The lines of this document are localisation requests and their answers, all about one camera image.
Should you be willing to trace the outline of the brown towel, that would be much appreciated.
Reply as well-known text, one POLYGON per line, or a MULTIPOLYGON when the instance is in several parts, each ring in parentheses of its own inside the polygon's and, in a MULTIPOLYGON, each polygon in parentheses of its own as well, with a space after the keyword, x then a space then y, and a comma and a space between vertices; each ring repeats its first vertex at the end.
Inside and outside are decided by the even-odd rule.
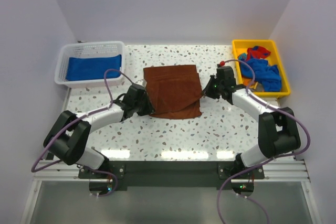
POLYGON ((146 90, 155 109, 153 117, 171 120, 202 115, 202 87, 196 65, 148 67, 143 69, 146 90))

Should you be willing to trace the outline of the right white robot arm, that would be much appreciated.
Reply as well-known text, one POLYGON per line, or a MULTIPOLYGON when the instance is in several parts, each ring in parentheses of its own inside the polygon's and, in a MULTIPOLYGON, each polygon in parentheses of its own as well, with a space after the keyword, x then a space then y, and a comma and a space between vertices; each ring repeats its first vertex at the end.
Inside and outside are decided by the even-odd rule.
POLYGON ((210 76, 203 94, 212 99, 224 99, 244 110, 258 123, 258 143, 236 155, 231 175, 246 178, 252 173, 253 166, 301 146, 292 109, 267 105, 266 101, 246 90, 245 85, 237 84, 232 67, 218 67, 216 74, 210 76))

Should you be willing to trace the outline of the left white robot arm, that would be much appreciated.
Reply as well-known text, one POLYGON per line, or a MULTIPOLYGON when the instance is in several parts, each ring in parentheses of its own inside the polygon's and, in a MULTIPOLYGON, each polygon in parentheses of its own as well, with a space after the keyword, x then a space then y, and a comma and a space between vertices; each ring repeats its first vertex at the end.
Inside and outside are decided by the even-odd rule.
POLYGON ((109 159, 87 146, 90 134, 110 124, 123 122, 134 114, 144 116, 153 112, 145 87, 132 84, 125 94, 99 109, 79 114, 63 111, 45 138, 43 147, 65 164, 84 166, 97 178, 104 178, 111 171, 109 159))

